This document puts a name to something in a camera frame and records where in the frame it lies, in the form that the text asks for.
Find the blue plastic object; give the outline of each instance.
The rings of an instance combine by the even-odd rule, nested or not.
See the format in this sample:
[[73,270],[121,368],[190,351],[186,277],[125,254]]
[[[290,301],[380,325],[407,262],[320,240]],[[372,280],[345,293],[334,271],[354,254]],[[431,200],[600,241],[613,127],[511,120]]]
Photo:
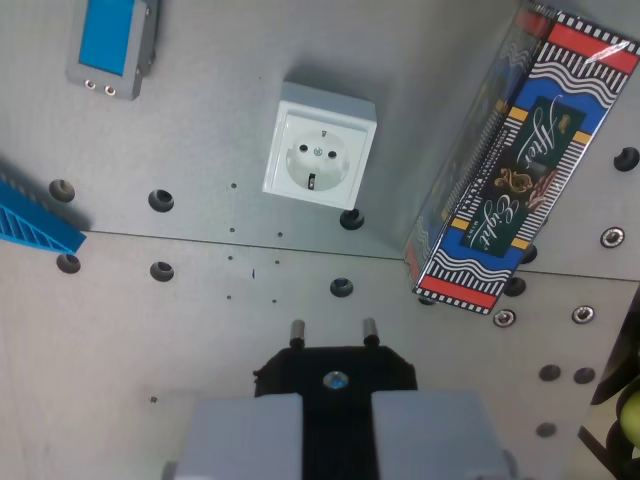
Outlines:
[[16,188],[0,179],[0,239],[41,250],[76,253],[86,236]]
[[122,76],[135,0],[89,0],[80,63]]

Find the red stripe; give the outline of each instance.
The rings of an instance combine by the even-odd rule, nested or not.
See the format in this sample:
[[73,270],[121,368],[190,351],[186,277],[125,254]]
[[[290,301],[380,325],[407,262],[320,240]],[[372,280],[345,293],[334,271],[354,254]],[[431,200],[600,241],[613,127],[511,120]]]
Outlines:
[[[572,28],[565,27],[564,25],[556,25],[553,27],[549,41],[586,57],[591,57],[606,48],[612,47],[612,45],[606,42],[585,35]],[[631,74],[638,64],[638,57],[625,50],[620,50],[612,55],[599,59],[598,62],[622,70],[624,73]]]
[[545,30],[549,26],[549,20],[522,9],[516,17],[516,25],[518,25],[525,32],[530,33],[536,37],[542,37]]
[[476,292],[470,288],[461,287],[453,283],[445,282],[435,277],[426,276],[420,283],[420,288],[425,290],[431,290],[435,293],[441,293],[448,295],[449,297],[457,298],[462,302],[473,303],[481,307],[493,308],[496,303],[497,297],[488,295],[486,293]]

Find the yellow object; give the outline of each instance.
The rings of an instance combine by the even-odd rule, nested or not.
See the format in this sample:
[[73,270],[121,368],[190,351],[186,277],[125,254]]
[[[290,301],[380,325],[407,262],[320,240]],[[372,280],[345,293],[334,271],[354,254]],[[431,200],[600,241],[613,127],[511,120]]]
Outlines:
[[525,242],[524,240],[520,240],[519,238],[514,238],[513,242],[511,242],[511,246],[519,248],[521,250],[526,250],[529,246],[529,242]]
[[512,107],[511,111],[509,112],[510,117],[520,120],[521,122],[524,122],[524,120],[527,118],[527,114],[528,112],[526,110],[522,110],[518,107]]
[[591,140],[591,135],[587,135],[584,132],[576,132],[576,134],[573,136],[573,140],[575,142],[586,145]]
[[622,407],[620,426],[629,441],[640,448],[640,392],[631,395]]
[[460,230],[466,230],[469,226],[469,222],[465,220],[460,220],[459,218],[454,218],[453,222],[451,222],[452,227],[459,228]]

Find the striped box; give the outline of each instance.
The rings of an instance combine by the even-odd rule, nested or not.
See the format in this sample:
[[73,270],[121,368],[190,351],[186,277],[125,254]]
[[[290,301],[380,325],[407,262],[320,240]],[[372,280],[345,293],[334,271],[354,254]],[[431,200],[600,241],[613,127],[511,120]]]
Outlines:
[[407,243],[416,294],[491,312],[639,56],[640,42],[524,4]]

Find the blue stripe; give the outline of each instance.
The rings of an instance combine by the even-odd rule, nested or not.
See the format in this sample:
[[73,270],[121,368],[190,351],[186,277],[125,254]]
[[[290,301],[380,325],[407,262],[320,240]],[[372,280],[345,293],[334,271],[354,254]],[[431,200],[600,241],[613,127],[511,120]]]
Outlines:
[[89,0],[80,63],[122,76],[134,0]]
[[595,132],[602,118],[607,114],[608,110],[605,110],[593,96],[587,93],[577,95],[567,93],[550,78],[527,80],[520,95],[518,95],[515,105],[518,108],[529,111],[538,97],[553,100],[558,95],[562,95],[562,98],[558,98],[556,103],[575,108],[587,115],[579,128],[585,133],[592,134]]
[[488,253],[482,253],[477,250],[467,248],[460,245],[464,233],[465,232],[458,228],[450,227],[445,234],[440,248],[451,258],[455,258],[457,260],[477,260],[487,270],[493,271],[515,270],[522,259],[522,255],[524,254],[523,250],[510,247],[509,250],[507,250],[506,255],[503,258],[500,258],[489,255]]

